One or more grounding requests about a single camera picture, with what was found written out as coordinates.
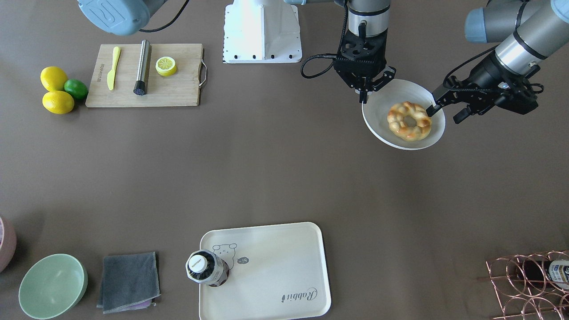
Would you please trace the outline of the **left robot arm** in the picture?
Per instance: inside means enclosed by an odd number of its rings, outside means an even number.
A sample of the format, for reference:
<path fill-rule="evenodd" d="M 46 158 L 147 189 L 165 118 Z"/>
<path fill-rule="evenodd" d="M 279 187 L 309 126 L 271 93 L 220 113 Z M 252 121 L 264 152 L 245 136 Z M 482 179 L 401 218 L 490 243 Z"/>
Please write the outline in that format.
<path fill-rule="evenodd" d="M 530 82 L 539 64 L 568 43 L 566 0 L 496 0 L 471 11 L 465 21 L 470 42 L 495 42 L 464 80 L 450 71 L 433 91 L 433 116 L 449 104 L 466 103 L 456 124 L 492 107 L 526 115 L 538 107 L 543 86 Z"/>

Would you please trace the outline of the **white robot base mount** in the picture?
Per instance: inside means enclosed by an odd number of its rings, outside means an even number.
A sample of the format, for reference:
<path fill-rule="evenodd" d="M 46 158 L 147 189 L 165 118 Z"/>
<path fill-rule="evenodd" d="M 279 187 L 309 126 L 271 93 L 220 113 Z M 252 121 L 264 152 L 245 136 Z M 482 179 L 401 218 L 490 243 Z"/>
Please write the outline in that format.
<path fill-rule="evenodd" d="M 225 7 L 224 63 L 298 63 L 301 57 L 297 6 L 284 0 L 235 0 Z"/>

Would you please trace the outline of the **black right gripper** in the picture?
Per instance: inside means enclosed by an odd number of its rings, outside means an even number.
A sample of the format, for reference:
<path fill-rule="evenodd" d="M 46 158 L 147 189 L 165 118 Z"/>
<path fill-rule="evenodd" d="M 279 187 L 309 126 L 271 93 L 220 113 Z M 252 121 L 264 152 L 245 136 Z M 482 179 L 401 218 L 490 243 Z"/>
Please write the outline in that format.
<path fill-rule="evenodd" d="M 366 104 L 368 92 L 376 92 L 392 81 L 397 70 L 380 60 L 349 60 L 343 56 L 333 62 L 334 70 L 341 79 L 359 91 L 359 103 Z"/>

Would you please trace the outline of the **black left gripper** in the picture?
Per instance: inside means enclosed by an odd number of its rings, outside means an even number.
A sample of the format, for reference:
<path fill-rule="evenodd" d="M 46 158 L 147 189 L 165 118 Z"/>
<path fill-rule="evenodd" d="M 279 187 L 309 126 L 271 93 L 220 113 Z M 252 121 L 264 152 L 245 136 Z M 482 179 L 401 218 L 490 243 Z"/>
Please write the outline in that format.
<path fill-rule="evenodd" d="M 471 70 L 467 79 L 455 82 L 452 88 L 446 84 L 437 87 L 432 93 L 434 103 L 426 109 L 427 115 L 432 117 L 447 105 L 466 103 L 467 107 L 453 116 L 455 124 L 460 124 L 472 112 L 486 112 L 495 106 L 502 107 L 510 100 L 508 91 L 499 87 L 504 82 L 504 71 L 496 55 L 490 53 Z"/>

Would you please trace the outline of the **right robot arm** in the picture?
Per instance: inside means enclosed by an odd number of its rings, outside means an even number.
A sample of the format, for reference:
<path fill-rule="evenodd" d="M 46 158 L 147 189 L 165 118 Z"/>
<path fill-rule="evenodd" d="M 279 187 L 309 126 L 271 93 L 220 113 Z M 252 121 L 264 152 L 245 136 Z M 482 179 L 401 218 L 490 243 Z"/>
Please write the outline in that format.
<path fill-rule="evenodd" d="M 145 32 L 162 0 L 80 0 L 84 16 L 115 35 Z M 225 8 L 222 61 L 228 64 L 296 63 L 301 60 L 299 6 L 306 0 L 235 0 Z M 385 49 L 389 0 L 338 0 L 343 8 L 339 46 L 313 58 L 331 59 L 330 68 L 359 95 L 360 103 L 394 79 Z"/>

